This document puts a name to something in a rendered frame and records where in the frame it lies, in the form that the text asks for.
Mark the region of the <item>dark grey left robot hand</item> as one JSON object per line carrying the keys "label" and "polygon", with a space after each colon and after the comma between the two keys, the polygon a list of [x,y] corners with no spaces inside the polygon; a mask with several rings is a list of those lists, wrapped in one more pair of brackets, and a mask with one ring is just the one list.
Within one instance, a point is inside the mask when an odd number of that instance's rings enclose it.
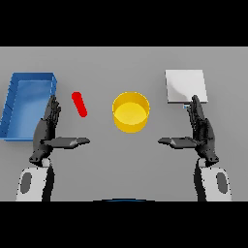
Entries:
{"label": "dark grey left robot hand", "polygon": [[75,149],[88,144],[88,138],[63,138],[56,136],[61,107],[54,95],[49,97],[44,116],[39,120],[33,136],[33,153],[29,162],[37,167],[43,165],[53,149]]}

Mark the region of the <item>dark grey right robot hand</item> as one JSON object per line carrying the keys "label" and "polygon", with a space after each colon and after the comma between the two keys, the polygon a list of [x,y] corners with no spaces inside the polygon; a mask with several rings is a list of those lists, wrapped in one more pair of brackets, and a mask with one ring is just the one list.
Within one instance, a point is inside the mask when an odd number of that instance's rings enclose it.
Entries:
{"label": "dark grey right robot hand", "polygon": [[159,143],[168,145],[173,149],[193,148],[200,158],[205,160],[208,167],[219,162],[215,152],[215,135],[210,121],[204,116],[202,104],[197,95],[187,107],[192,136],[183,138],[160,138]]}

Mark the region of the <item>red beaker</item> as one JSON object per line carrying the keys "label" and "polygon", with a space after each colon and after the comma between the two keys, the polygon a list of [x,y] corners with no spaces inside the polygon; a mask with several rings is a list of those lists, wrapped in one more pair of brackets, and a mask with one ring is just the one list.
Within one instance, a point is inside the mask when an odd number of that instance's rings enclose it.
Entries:
{"label": "red beaker", "polygon": [[83,98],[81,96],[81,93],[79,91],[75,91],[72,93],[72,100],[77,108],[77,112],[80,117],[86,117],[87,116],[87,108],[84,104]]}

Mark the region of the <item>pale square measuring scale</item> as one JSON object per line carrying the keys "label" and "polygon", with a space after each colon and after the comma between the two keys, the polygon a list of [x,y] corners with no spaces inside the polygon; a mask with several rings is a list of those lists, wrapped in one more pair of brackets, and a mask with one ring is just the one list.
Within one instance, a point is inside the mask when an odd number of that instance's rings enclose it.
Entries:
{"label": "pale square measuring scale", "polygon": [[189,104],[194,95],[208,102],[203,70],[166,70],[165,78],[169,104]]}

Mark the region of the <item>yellow bowl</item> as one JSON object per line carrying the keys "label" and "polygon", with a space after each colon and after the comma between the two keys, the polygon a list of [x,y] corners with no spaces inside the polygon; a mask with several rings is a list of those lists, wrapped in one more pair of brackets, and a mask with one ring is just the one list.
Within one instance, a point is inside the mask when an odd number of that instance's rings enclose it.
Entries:
{"label": "yellow bowl", "polygon": [[140,132],[149,118],[150,105],[147,98],[136,91],[126,91],[118,95],[112,103],[112,118],[122,132]]}

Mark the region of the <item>blue tray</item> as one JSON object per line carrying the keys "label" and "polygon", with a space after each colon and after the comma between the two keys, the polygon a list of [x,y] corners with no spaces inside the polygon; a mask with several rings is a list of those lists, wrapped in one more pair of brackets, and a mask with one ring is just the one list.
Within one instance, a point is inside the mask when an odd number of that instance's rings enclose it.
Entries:
{"label": "blue tray", "polygon": [[32,141],[47,102],[56,94],[54,73],[12,73],[0,119],[0,140]]}

